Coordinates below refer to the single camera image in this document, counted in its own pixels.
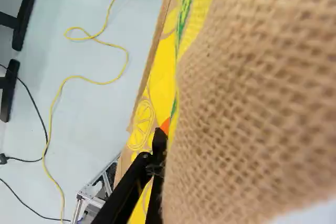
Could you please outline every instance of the burlap sack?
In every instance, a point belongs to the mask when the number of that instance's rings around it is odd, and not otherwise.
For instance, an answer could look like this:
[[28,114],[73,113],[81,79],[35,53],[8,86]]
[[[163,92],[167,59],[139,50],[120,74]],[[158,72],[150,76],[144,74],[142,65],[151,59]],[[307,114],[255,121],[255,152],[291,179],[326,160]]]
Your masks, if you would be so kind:
[[334,196],[336,0],[213,0],[177,65],[165,224],[262,223]]

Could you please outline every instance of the black power cord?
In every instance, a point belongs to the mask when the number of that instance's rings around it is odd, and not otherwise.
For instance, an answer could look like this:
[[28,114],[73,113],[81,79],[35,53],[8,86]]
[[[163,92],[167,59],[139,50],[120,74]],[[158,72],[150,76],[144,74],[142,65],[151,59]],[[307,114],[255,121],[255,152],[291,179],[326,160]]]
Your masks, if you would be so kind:
[[[16,77],[16,79],[19,81],[19,82],[21,82],[21,84],[25,87],[25,89],[27,90],[27,93],[28,93],[28,95],[29,95],[29,97],[30,97],[30,99],[31,99],[31,102],[33,103],[33,105],[34,105],[34,108],[35,108],[35,110],[36,110],[36,112],[37,112],[37,114],[38,114],[38,117],[39,117],[39,119],[40,119],[40,121],[41,121],[41,124],[42,124],[42,127],[43,127],[43,130],[44,130],[44,134],[45,134],[45,137],[46,137],[46,142],[48,143],[48,133],[47,133],[47,129],[46,129],[46,126],[45,126],[45,124],[44,124],[44,121],[43,121],[43,119],[42,119],[42,117],[41,117],[41,114],[40,114],[40,111],[38,110],[38,107],[37,107],[37,105],[36,105],[36,103],[35,103],[35,100],[34,100],[34,98],[33,98],[33,96],[31,95],[31,92],[30,92],[30,90],[28,89],[28,87],[27,87],[27,85],[19,78],[19,77]],[[34,163],[34,162],[38,162],[38,161],[40,161],[40,160],[42,160],[42,158],[39,158],[39,159],[37,159],[37,160],[25,160],[25,159],[21,159],[21,158],[17,158],[17,157],[7,157],[7,156],[5,156],[5,154],[0,154],[0,158],[5,158],[6,160],[8,160],[8,159],[13,159],[13,160],[17,160],[17,161],[21,161],[21,162],[24,162],[24,163]],[[57,220],[57,221],[60,221],[60,219],[56,219],[56,218],[48,218],[48,217],[45,217],[45,216],[43,216],[43,215],[40,215],[37,211],[35,211],[35,210],[33,210],[31,207],[29,207],[28,205],[26,205],[17,195],[16,195],[16,193],[12,190],[12,188],[9,186],[9,184],[7,184],[3,179],[1,179],[0,178],[0,181],[2,182],[2,183],[4,183],[5,184],[5,186],[7,186],[7,188],[14,194],[14,196],[18,199],[18,201],[20,201],[20,203],[22,204],[22,205],[24,205],[26,208],[28,208],[30,211],[32,211],[33,213],[35,213],[37,216],[40,216],[41,218],[43,218],[43,219],[46,219],[46,220]]]
[[[41,117],[40,111],[38,110],[38,107],[37,107],[37,105],[36,105],[36,103],[35,103],[35,100],[34,100],[33,96],[31,95],[31,92],[30,92],[29,88],[27,87],[27,85],[26,85],[26,84],[25,84],[25,83],[24,83],[18,76],[16,77],[16,79],[17,79],[19,82],[21,82],[21,84],[22,84],[22,85],[25,87],[25,89],[27,90],[27,93],[28,93],[28,95],[29,95],[29,97],[30,97],[30,99],[31,99],[31,102],[33,103],[34,108],[35,108],[35,110],[36,110],[36,112],[37,112],[38,118],[39,118],[40,121],[41,121],[43,130],[44,130],[44,135],[45,135],[45,137],[46,137],[46,143],[48,143],[48,133],[47,133],[47,129],[46,129],[46,126],[45,126],[45,124],[44,124],[44,121],[43,121],[43,119],[42,119],[42,117]],[[17,157],[8,157],[8,156],[5,156],[5,154],[0,154],[0,155],[2,155],[2,157],[4,157],[6,160],[13,159],[13,160],[21,161],[21,162],[24,162],[24,163],[34,163],[34,162],[38,162],[38,161],[41,161],[41,160],[42,160],[42,158],[39,158],[39,159],[36,159],[36,160],[25,160],[25,159],[21,159],[21,158],[17,158]]]
[[25,203],[24,203],[24,202],[23,202],[23,201],[16,195],[16,193],[13,191],[13,189],[11,189],[11,187],[10,187],[10,186],[9,186],[3,179],[0,178],[0,181],[1,181],[2,183],[4,183],[5,186],[8,187],[8,189],[14,194],[14,196],[17,198],[18,201],[20,201],[20,203],[21,203],[22,205],[24,205],[26,208],[28,208],[28,209],[29,209],[30,211],[32,211],[34,214],[36,214],[36,215],[38,215],[38,216],[40,216],[41,218],[46,219],[46,220],[58,220],[58,221],[60,221],[60,219],[49,218],[49,217],[45,217],[45,216],[43,216],[43,215],[40,215],[37,211],[33,210],[33,209],[30,208],[27,204],[25,204]]

